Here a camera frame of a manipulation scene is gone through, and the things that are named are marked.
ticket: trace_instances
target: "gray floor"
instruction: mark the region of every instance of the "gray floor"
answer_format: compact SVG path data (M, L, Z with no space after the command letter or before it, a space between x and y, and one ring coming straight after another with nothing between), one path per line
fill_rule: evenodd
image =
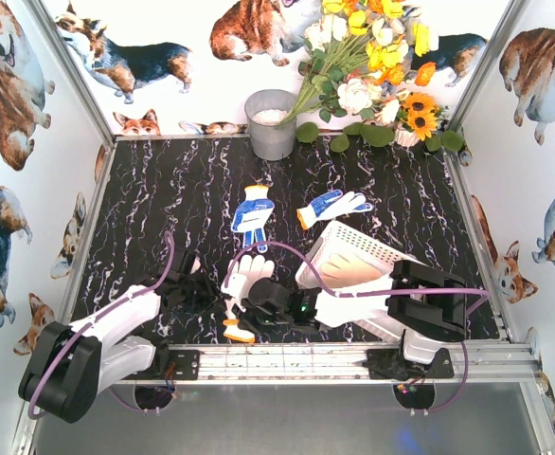
M440 385L437 403L456 385ZM120 386L123 396L132 387ZM38 455L529 455L538 453L517 384L468 385L427 417L399 408L388 386L181 388L161 416L109 394L77 424L49 416Z

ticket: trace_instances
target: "corgi wallpaper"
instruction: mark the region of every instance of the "corgi wallpaper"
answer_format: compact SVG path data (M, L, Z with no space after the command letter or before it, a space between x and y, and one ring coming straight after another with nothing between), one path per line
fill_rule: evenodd
M0 454L28 355L60 314L67 279L51 273L69 273L102 142L38 30L24 2L0 0Z
M534 0L519 17L463 127L474 155L464 174L503 311L516 341L530 327L541 335L555 415L553 2Z
M427 87L451 115L509 0L419 0L409 17L440 35L437 51L412 61L437 63ZM133 10L118 0L46 0L57 33L116 135L245 132L243 105L254 92L296 93L301 36L319 19L321 0L149 0ZM300 116L326 129L352 118Z

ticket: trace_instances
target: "wall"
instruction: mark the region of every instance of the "wall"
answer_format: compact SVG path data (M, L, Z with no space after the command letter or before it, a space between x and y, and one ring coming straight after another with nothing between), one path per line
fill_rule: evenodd
M536 30L538 27L549 29ZM525 30L534 31L520 34ZM504 294L514 337L523 341L534 328L531 337L538 336L548 376L543 382L554 402L554 2L532 1L510 39L500 59L506 78L497 64L464 120L465 136L474 154L466 177L483 207L479 213L484 231L488 234L486 227L490 230L487 237L494 245L496 285ZM509 83L511 92L506 88Z
M54 82L45 100L42 78ZM25 159L30 137L34 148ZM60 310L71 258L70 251L60 252L63 241L77 247L81 211L70 219L77 199L80 209L91 200L100 143L24 3L11 0L7 8L0 2L0 150L6 158L0 154L0 454L9 453L23 404L17 387L28 352Z
M263 1L265 2L263 5L267 6L270 0ZM305 26L316 22L321 3L320 0L295 0L294 2L281 0L281 3L279 3L280 0L271 1L276 5L282 5L288 24L298 27L299 34L302 34ZM442 37L473 33L484 39L490 39L508 2L509 0L465 2L420 0L417 4L422 7L423 20ZM67 11L68 2L65 0L46 0L46 4L50 12L57 16L63 15ZM203 125L227 121L241 125L246 122L243 104L252 93L264 88L298 91L302 78L298 75L297 68L301 59L307 56L304 48L285 54L289 60L285 66L273 64L272 59L266 53L255 55L247 62L219 60L214 57L210 47L212 29L216 21L224 16L233 4L233 0L208 0L200 7L195 2L148 0L145 2L144 8L141 8L141 5L135 2L73 0L72 8L76 15L69 16L71 21L69 26L73 29L84 29L85 32L69 35L70 39L74 40L70 44L83 49L83 53L90 49L90 39L92 39L90 37L97 36L96 34L104 27L106 29L101 36L120 46L146 46L169 42L185 46L192 51L187 57L192 67L191 85L187 93L181 93L183 88L181 82L173 76L167 76L149 83L143 88L135 89L133 103L127 104L124 97L115 96L115 89L105 86L99 81L110 83L107 79L103 79L105 75L110 74L106 68L111 68L114 80L126 77L124 71L119 69L121 64L111 61L116 56L126 56L130 67L137 65L147 67L147 65L157 63L159 59L153 54L154 51L146 49L143 52L139 51L140 49L131 48L108 49L107 42L104 42L103 49L106 54L103 54L103 59L108 59L104 64L105 69L93 68L93 63L90 61L88 62L90 71L87 71L82 58L73 49L70 49L71 55L76 60L78 68L101 107L107 122L112 125L116 134L134 134L134 132L157 134L158 131L161 131L164 135L182 135L196 131L193 127L188 127L186 130L181 128L179 124L182 121ZM255 26L258 26L262 22L261 16L253 14L253 21ZM465 49L472 48L477 39L481 40L477 36L462 38ZM93 47L100 49L101 45L97 43L96 39L93 41L95 41ZM439 54L440 57L448 53L447 47L440 48L443 51L443 54ZM161 47L152 47L152 49L161 49ZM465 70L468 69L469 74L463 77L456 86L445 86L452 82L454 75L454 70L446 67L436 74L429 86L423 89L436 96L440 104L449 106L451 113L474 70L472 64L458 65ZM91 74L95 75L97 79L93 79ZM143 121L128 122L127 118L135 120L143 118ZM309 118L320 122L317 115L302 116L299 121L306 121ZM351 122L351 118L335 118L329 127L338 129ZM199 131L207 131L207 129L200 127Z

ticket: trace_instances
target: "black marble tabletop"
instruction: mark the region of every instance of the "black marble tabletop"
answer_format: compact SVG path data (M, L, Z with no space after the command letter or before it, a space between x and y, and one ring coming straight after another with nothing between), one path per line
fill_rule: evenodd
M177 243L195 248L214 282L223 279L240 250L242 235L231 221L244 199L244 187L264 184L275 210L265 227L269 240L307 252L326 226L303 230L296 209L329 190L360 191L375 210L339 217L421 262L448 270L481 286L469 236L446 165L419 148L370 149L352 141L334 154L329 137L296 146L278 162L256 158L247 137L132 140L117 144L110 180L99 210L81 279L74 319L80 319L121 295L166 260L162 233L170 229ZM300 261L269 248L277 278L294 284ZM144 337L168 337L175 344L227 343L224 315L172 309L144 326ZM471 338L497 338L489 305L470 317ZM318 335L276 328L259 342L372 341L377 338L354 324Z

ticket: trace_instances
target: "white plastic basket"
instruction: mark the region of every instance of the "white plastic basket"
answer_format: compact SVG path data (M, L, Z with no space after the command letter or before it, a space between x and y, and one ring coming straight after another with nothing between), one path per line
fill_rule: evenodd
M377 268L383 274L391 273L393 264L402 259L418 262L411 256L407 256L397 249L393 249L378 240L368 237L359 230L338 221L329 222L319 239L317 239L313 245L311 251L307 254L307 258L312 262L313 266L319 270L322 264L326 262L333 253L343 251L355 254L362 261ZM298 285L303 288L310 289L319 285L311 269L305 263L297 270L295 278ZM394 320L391 318L386 319L389 320L356 320L355 324L385 342L399 341L400 337L396 333L396 327L394 327L393 332L389 330L390 322L394 322Z

